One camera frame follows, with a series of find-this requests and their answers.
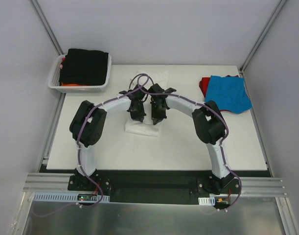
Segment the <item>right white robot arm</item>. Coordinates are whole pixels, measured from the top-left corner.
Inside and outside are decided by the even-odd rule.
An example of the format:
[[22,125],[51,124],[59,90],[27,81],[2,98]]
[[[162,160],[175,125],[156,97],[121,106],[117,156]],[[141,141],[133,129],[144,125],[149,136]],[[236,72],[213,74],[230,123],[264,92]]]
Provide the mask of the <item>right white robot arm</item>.
[[233,175],[227,169],[223,140],[226,137],[227,125],[214,101],[197,103],[178,94],[169,88],[164,90],[158,84],[152,85],[148,92],[151,95],[151,119],[153,124],[166,119],[166,110],[178,110],[193,119],[198,138],[206,144],[210,160],[212,177],[203,183],[205,191],[220,194],[230,188]]

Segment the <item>blue t shirt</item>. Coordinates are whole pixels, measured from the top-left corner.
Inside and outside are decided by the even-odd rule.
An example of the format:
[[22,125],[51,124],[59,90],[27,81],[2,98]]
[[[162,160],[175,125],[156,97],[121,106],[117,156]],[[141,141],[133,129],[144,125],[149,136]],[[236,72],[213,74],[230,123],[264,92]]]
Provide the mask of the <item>blue t shirt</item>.
[[205,102],[214,101],[220,111],[241,114],[252,108],[246,93],[244,79],[238,76],[203,77],[199,88]]

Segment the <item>red t shirt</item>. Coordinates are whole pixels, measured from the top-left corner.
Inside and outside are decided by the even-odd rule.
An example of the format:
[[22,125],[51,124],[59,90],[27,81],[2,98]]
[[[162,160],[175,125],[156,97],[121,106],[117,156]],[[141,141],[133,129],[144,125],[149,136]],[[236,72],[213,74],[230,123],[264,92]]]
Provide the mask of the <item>red t shirt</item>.
[[238,75],[202,77],[199,88],[205,102],[214,101],[220,111],[239,114],[238,92],[240,82],[241,79]]

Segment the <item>white t shirt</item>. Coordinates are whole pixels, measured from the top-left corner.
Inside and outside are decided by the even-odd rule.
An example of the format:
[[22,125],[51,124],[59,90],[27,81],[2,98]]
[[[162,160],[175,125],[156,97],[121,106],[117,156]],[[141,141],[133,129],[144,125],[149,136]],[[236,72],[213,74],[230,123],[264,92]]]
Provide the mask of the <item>white t shirt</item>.
[[[150,72],[148,70],[138,70],[136,75],[141,73],[149,75],[154,84],[158,83],[159,86],[165,90],[168,88],[169,71],[163,70],[161,72]],[[158,138],[160,135],[162,122],[159,122],[155,125],[153,124],[153,121],[151,119],[150,96],[148,96],[147,100],[144,102],[144,111],[146,113],[146,116],[144,117],[143,122],[134,121],[130,117],[127,119],[125,123],[125,132]]]

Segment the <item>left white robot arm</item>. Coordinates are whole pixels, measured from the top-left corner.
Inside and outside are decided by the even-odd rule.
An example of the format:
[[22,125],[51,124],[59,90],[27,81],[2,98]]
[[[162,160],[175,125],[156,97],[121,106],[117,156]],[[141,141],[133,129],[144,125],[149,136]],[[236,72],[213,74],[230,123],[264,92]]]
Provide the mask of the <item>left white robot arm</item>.
[[99,104],[83,101],[71,121],[69,131],[75,140],[78,151],[77,172],[82,175],[79,185],[85,190],[91,190],[96,185],[93,173],[96,171],[96,157],[92,146],[101,138],[106,118],[121,112],[129,112],[131,119],[142,122],[146,113],[144,111],[145,93],[140,88],[121,91],[116,97]]

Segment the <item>white plastic basket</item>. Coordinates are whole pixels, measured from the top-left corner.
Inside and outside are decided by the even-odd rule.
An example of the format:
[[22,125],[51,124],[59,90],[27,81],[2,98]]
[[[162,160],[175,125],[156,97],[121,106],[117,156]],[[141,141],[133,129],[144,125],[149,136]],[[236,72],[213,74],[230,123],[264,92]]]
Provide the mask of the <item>white plastic basket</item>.
[[47,85],[51,89],[56,89],[61,93],[103,93],[105,92],[111,74],[112,57],[108,55],[107,74],[106,80],[103,85],[100,86],[60,86],[60,64],[62,63],[65,54],[59,55],[53,62],[50,72],[47,77]]

